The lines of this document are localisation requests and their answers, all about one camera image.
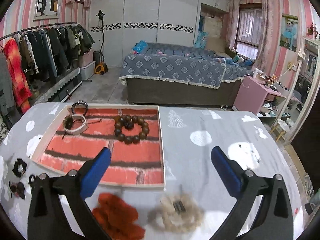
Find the black claw hair clip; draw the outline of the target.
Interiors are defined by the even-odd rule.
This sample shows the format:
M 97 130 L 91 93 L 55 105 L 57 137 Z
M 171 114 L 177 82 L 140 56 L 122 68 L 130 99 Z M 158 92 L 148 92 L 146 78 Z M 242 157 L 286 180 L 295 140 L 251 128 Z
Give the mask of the black claw hair clip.
M 10 191 L 21 199 L 25 199 L 25 187 L 22 182 L 18 183 L 9 183 Z

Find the black scrunchie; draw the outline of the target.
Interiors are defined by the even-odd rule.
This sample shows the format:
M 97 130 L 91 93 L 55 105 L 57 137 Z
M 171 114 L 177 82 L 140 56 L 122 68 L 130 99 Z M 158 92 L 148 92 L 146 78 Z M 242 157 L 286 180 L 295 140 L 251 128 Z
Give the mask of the black scrunchie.
M 26 170 L 27 170 L 27 163 L 23 159 L 17 158 L 12 169 L 12 172 L 14 173 L 14 175 L 18 178 L 21 178 L 26 172 Z

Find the orange fabric bow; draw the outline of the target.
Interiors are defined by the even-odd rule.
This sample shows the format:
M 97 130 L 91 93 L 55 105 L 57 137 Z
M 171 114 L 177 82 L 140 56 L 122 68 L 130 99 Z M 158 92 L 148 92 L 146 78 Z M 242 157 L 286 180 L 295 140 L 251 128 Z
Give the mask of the orange fabric bow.
M 145 230 L 135 223 L 139 217 L 136 208 L 111 193 L 99 194 L 98 203 L 93 216 L 112 239 L 144 238 Z

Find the cream fluffy scrunchie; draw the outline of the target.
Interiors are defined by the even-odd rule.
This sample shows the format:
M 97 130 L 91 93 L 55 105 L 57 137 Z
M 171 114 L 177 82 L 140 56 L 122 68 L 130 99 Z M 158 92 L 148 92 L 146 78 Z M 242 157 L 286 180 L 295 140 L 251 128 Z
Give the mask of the cream fluffy scrunchie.
M 163 194 L 148 214 L 148 224 L 155 230 L 189 233 L 201 226 L 204 211 L 191 194 Z

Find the white strap wristwatch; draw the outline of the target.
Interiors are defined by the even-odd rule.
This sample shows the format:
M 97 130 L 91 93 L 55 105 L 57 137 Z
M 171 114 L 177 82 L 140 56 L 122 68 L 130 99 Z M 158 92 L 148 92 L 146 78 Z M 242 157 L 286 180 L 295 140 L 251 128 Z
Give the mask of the white strap wristwatch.
M 88 129 L 88 123 L 86 118 L 81 114 L 72 114 L 64 118 L 63 129 L 67 134 L 80 135 L 86 129 Z

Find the red brick-pattern jewelry tray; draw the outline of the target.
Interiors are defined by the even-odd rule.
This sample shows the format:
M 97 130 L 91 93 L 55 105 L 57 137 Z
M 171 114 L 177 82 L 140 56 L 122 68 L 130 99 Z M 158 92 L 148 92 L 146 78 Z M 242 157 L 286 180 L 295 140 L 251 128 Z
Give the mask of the red brick-pattern jewelry tray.
M 161 118 L 157 106 L 64 104 L 35 140 L 29 158 L 59 174 L 90 161 L 105 186 L 165 188 Z

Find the grey polar bear tablecloth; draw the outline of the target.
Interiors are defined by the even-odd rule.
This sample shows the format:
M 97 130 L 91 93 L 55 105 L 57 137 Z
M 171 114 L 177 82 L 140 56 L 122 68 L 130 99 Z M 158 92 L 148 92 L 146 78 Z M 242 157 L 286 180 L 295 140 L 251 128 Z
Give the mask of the grey polar bear tablecloth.
M 53 172 L 34 163 L 29 153 L 35 140 L 43 135 L 52 121 L 51 111 L 67 103 L 41 103 L 31 107 L 21 117 L 1 143 L 1 205 L 22 235 L 27 234 L 27 216 L 31 189 L 27 186 L 25 199 L 15 197 L 9 183 L 17 177 L 12 168 L 17 158 L 27 163 L 27 174 Z M 146 229 L 146 239 L 208 239 L 222 224 L 235 204 L 212 165 L 210 152 L 219 146 L 242 168 L 249 168 L 262 177 L 281 174 L 286 184 L 293 216 L 294 237 L 303 231 L 303 210 L 296 177 L 278 145 L 263 123 L 250 112 L 211 111 L 207 109 L 159 107 L 164 153 L 165 188 L 136 189 L 100 184 L 86 200 L 95 207 L 102 192 L 119 194 L 139 212 L 138 224 Z M 191 194 L 204 210 L 202 225 L 192 233 L 170 233 L 155 230 L 148 224 L 148 214 L 163 194 L 179 191 Z

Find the pink bedside cabinet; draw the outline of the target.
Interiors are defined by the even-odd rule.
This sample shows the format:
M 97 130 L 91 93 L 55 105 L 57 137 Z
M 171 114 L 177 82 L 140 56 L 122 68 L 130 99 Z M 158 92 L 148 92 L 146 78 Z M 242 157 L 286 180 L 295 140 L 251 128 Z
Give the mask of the pink bedside cabinet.
M 262 80 L 247 76 L 241 81 L 233 109 L 251 112 L 260 118 L 276 117 L 285 108 L 289 94 L 290 91 L 277 82 L 268 86 Z

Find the standing mirror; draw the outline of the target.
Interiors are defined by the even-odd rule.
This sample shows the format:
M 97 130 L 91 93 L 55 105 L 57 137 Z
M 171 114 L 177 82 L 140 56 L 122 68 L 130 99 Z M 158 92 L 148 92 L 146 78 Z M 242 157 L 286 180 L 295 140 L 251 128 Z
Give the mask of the standing mirror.
M 271 132 L 276 141 L 292 142 L 302 128 L 319 91 L 319 42 L 303 37 L 292 87 L 285 97 Z

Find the garment steamer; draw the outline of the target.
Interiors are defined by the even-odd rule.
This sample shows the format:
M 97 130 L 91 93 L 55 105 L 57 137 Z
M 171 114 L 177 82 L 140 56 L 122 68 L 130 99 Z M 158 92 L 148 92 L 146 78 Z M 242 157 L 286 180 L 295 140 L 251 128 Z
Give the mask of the garment steamer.
M 99 49 L 99 54 L 100 54 L 100 62 L 98 63 L 98 65 L 95 67 L 95 74 L 99 74 L 99 75 L 104 75 L 106 72 L 108 72 L 108 66 L 105 63 L 105 56 L 103 54 L 103 46 L 104 46 L 104 42 L 105 42 L 105 35 L 104 35 L 104 16 L 105 14 L 103 13 L 102 10 L 99 10 L 98 13 L 96 14 L 96 16 L 98 16 L 100 22 L 101 22 L 101 34 L 102 34 L 102 42 L 101 42 L 101 46 Z

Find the clothes rack with garments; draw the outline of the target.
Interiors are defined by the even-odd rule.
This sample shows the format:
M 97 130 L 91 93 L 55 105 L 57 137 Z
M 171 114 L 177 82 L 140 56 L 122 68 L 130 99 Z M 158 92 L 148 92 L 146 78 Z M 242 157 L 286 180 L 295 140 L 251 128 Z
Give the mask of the clothes rack with garments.
M 19 118 L 31 106 L 63 102 L 82 83 L 80 68 L 94 40 L 74 22 L 17 31 L 1 46 L 1 116 Z

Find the bed with blue cover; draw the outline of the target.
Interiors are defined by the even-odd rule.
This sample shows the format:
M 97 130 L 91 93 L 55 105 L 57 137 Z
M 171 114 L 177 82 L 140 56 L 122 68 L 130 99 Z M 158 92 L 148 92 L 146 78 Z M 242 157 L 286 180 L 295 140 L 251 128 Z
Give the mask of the bed with blue cover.
M 131 104 L 233 106 L 252 66 L 212 50 L 140 41 L 125 56 L 119 80 Z

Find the window with pink curtains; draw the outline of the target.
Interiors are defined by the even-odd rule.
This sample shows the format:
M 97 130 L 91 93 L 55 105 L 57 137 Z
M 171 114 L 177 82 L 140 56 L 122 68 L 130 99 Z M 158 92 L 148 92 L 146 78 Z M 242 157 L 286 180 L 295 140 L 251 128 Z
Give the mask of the window with pink curtains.
M 226 42 L 267 71 L 274 22 L 273 0 L 230 0 Z

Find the white sliding wardrobe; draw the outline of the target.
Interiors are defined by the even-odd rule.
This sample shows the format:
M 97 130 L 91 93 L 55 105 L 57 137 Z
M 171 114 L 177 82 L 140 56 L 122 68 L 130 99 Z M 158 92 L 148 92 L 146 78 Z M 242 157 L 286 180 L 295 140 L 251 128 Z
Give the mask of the white sliding wardrobe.
M 199 0 L 91 0 L 89 32 L 108 66 L 119 66 L 139 42 L 191 47 Z

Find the wall poster of couple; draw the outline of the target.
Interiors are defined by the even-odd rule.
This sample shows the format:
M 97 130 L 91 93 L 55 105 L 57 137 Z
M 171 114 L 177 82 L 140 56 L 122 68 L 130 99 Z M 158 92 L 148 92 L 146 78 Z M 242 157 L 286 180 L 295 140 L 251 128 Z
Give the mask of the wall poster of couple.
M 298 35 L 298 17 L 282 14 L 279 45 L 296 52 Z

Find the framed wall picture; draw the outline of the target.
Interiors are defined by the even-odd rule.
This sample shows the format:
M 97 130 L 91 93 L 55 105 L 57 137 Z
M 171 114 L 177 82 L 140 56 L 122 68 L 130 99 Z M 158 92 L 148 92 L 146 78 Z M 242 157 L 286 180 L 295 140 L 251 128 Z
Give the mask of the framed wall picture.
M 59 0 L 36 0 L 34 21 L 58 18 Z

